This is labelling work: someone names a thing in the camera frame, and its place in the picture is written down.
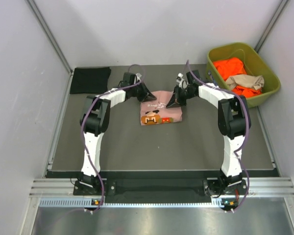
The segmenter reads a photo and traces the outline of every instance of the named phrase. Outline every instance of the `orange cloth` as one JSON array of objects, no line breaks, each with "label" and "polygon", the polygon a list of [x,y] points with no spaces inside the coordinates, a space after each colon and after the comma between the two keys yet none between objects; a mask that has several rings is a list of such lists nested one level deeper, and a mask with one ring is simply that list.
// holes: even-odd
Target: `orange cloth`
[{"label": "orange cloth", "polygon": [[244,63],[236,57],[228,60],[219,60],[213,62],[214,66],[220,73],[221,77],[226,81],[229,76],[237,74],[247,74],[244,69]]},{"label": "orange cloth", "polygon": [[246,88],[242,86],[236,86],[232,91],[238,95],[244,95],[246,98],[261,94],[261,89],[254,90],[252,88]]}]

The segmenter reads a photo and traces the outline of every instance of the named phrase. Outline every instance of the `gray floor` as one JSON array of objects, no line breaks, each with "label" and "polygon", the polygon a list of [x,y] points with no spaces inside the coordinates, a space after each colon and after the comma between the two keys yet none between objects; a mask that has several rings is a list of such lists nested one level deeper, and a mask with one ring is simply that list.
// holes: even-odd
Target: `gray floor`
[{"label": "gray floor", "polygon": [[[183,65],[144,66],[145,84],[151,91],[172,91]],[[116,86],[128,67],[111,67],[108,87]],[[204,76],[205,65],[194,65]],[[80,171],[84,151],[79,118],[86,94],[70,95],[54,171]],[[223,161],[223,137],[218,130],[217,109],[200,98],[188,100],[179,123],[141,126],[140,103],[136,98],[111,110],[109,128],[102,140],[101,170],[214,170]],[[247,169],[273,169],[257,110],[250,109],[252,127],[243,152]]]},{"label": "gray floor", "polygon": [[235,214],[219,208],[103,208],[94,215],[83,210],[66,214],[71,210],[39,208],[32,235],[294,235],[283,198],[248,198]]}]

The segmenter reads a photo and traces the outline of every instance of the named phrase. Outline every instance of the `white backdrop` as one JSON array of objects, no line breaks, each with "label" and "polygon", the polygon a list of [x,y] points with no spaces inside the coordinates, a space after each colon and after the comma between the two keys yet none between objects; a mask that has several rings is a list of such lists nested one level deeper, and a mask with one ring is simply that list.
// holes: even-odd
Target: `white backdrop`
[{"label": "white backdrop", "polygon": [[260,55],[281,81],[281,90],[261,106],[280,170],[294,183],[294,0],[290,1]]},{"label": "white backdrop", "polygon": [[26,2],[0,1],[0,235],[21,225],[68,78]]},{"label": "white backdrop", "polygon": [[255,46],[280,0],[36,0],[72,68],[206,63]]}]

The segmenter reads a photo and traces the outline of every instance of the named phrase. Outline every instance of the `pink cloth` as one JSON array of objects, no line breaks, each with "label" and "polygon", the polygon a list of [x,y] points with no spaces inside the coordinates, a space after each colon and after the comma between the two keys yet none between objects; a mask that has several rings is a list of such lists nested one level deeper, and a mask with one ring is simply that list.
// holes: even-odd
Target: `pink cloth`
[{"label": "pink cloth", "polygon": [[152,92],[157,100],[141,103],[141,125],[154,125],[182,120],[182,109],[166,108],[173,92]]}]

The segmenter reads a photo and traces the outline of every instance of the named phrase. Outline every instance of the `green laundry basket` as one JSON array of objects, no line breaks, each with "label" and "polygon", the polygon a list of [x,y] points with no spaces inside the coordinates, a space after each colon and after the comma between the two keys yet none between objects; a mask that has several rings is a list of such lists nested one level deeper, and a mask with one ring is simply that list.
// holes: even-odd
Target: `green laundry basket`
[{"label": "green laundry basket", "polygon": [[277,76],[260,58],[257,52],[245,43],[233,43],[212,49],[207,55],[206,77],[216,81],[221,88],[229,90],[229,87],[218,73],[213,62],[232,57],[237,57],[244,63],[244,68],[248,75],[262,75],[264,77],[265,85],[262,88],[262,94],[247,98],[249,108],[262,104],[270,95],[280,89],[281,85]]}]

